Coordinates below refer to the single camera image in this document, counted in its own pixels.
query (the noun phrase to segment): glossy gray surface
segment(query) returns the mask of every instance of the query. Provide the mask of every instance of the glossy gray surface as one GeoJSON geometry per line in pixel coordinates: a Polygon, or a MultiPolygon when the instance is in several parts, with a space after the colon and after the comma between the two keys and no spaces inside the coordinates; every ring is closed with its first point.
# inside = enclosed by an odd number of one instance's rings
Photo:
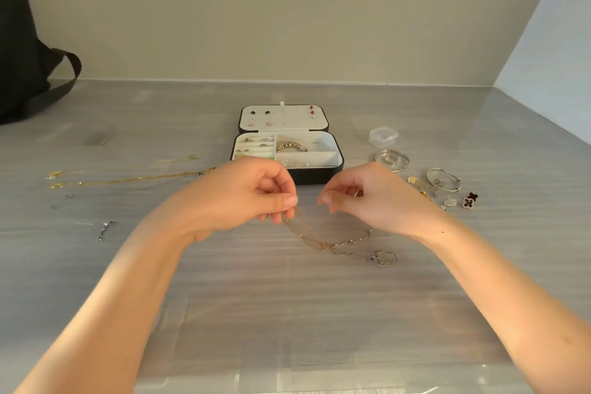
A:
{"type": "MultiPolygon", "coordinates": [[[[472,211],[449,213],[591,319],[591,147],[498,90],[82,81],[35,119],[0,127],[2,392],[70,320],[139,219],[188,183],[49,189],[47,174],[105,181],[218,165],[240,109],[280,101],[322,106],[345,166],[376,152],[370,129],[396,129],[394,147],[411,159],[401,176],[443,167],[461,177],[480,198],[472,211]],[[98,241],[109,220],[118,223],[98,241]]],[[[363,233],[358,221],[316,206],[318,191],[299,188],[321,238],[363,233]]],[[[374,248],[399,262],[316,251],[259,222],[192,246],[137,392],[530,392],[430,251],[384,233],[359,250],[374,248]]]]}

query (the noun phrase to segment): open jewelry box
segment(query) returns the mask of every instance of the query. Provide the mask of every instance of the open jewelry box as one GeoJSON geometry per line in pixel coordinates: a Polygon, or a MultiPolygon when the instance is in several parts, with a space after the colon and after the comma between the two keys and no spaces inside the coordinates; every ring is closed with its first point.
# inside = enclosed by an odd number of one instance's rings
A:
{"type": "Polygon", "coordinates": [[[283,102],[246,106],[238,129],[230,159],[274,159],[298,185],[324,184],[343,169],[343,153],[328,132],[329,122],[319,106],[283,102]]]}

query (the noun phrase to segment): person's right arm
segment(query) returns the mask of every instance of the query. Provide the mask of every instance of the person's right arm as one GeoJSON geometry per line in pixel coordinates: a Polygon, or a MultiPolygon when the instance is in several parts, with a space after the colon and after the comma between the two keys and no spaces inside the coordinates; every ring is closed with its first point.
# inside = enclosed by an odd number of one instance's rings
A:
{"type": "Polygon", "coordinates": [[[388,169],[375,163],[347,169],[326,185],[319,203],[431,249],[535,392],[591,393],[591,325],[388,169]]]}

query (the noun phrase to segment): black backpack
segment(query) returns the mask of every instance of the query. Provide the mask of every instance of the black backpack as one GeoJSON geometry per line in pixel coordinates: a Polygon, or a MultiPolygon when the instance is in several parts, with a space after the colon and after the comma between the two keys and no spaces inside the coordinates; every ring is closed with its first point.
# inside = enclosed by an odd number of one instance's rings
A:
{"type": "Polygon", "coordinates": [[[54,104],[71,91],[81,71],[75,54],[50,49],[37,39],[28,0],[0,0],[0,124],[24,120],[54,104]],[[47,79],[64,56],[75,77],[51,88],[47,79]]]}

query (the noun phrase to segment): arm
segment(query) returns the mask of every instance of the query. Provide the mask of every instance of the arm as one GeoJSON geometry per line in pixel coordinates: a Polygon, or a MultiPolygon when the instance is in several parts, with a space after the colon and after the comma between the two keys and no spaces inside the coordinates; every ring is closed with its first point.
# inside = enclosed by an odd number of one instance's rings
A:
{"type": "Polygon", "coordinates": [[[374,163],[345,170],[326,185],[319,203],[431,249],[537,393],[591,392],[591,326],[395,174],[374,163]]]}
{"type": "Polygon", "coordinates": [[[255,216],[270,214],[280,223],[281,212],[296,203],[289,173],[269,159],[232,161],[178,191],[137,226],[15,392],[133,392],[152,324],[184,249],[255,216]]]}

